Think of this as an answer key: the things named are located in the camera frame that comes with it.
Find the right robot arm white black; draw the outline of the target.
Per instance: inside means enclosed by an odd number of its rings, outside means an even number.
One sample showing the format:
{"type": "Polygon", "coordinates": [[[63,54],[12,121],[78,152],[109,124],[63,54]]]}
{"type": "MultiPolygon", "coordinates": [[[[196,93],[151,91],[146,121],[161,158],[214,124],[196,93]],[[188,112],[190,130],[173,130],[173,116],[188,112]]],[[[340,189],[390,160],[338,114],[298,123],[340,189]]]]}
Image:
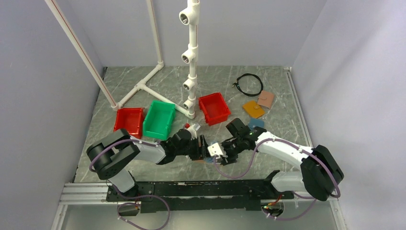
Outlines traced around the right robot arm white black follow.
{"type": "Polygon", "coordinates": [[[268,154],[297,168],[296,172],[274,170],[270,173],[263,181],[266,197],[275,199],[284,192],[306,192],[311,199],[326,201],[341,196],[338,185],[344,179],[344,173],[327,147],[295,144],[262,127],[251,129],[239,118],[226,128],[232,137],[208,147],[214,162],[231,164],[239,153],[252,150],[253,154],[268,154]]]}

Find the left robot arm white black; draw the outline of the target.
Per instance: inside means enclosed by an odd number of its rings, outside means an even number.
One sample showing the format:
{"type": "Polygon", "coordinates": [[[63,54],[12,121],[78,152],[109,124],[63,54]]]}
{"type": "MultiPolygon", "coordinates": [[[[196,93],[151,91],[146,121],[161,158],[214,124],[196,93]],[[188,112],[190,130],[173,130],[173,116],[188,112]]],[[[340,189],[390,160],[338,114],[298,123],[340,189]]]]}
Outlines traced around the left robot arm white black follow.
{"type": "Polygon", "coordinates": [[[126,170],[131,161],[164,165],[177,156],[187,156],[192,161],[210,156],[204,136],[197,136],[190,128],[180,129],[167,140],[158,142],[137,139],[126,129],[119,129],[90,145],[86,154],[90,160],[89,170],[99,179],[110,181],[125,201],[134,200],[138,193],[135,178],[126,170]]]}

